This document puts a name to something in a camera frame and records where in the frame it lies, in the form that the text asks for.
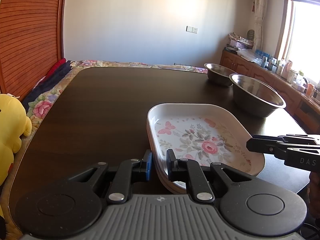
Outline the right human hand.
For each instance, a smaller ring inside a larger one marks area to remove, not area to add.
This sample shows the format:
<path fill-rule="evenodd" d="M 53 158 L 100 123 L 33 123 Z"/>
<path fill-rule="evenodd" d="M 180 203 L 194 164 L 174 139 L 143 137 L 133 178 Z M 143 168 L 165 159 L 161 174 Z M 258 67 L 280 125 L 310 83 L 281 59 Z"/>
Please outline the right human hand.
<path fill-rule="evenodd" d="M 309 184 L 309 210 L 313 218 L 319 219 L 320 215 L 320 187 L 319 187 L 319 174 L 315 172 L 310 173 Z"/>

